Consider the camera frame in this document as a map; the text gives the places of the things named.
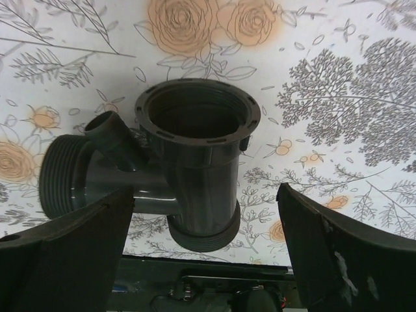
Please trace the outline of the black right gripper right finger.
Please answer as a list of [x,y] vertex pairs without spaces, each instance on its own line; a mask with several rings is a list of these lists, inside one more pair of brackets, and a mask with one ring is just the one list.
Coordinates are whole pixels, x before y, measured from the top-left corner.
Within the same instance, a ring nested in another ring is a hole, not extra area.
[[415,241],[333,211],[287,183],[279,217],[308,311],[414,311]]

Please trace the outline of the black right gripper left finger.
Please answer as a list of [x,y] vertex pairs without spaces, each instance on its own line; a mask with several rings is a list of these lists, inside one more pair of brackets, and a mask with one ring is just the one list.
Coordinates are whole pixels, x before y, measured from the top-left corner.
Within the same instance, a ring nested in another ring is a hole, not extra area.
[[133,206],[125,187],[1,238],[1,310],[106,311]]

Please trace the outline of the grey tee pipe fitting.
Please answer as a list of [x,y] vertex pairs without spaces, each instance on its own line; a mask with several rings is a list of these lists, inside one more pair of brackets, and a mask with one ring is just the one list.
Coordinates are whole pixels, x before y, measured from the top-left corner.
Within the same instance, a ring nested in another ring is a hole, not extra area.
[[227,246],[240,227],[239,157],[261,119],[255,99],[217,80],[174,79],[143,92],[135,116],[137,132],[110,110],[82,135],[54,139],[38,182],[45,215],[57,218],[132,187],[135,211],[164,215],[181,247],[205,253]]

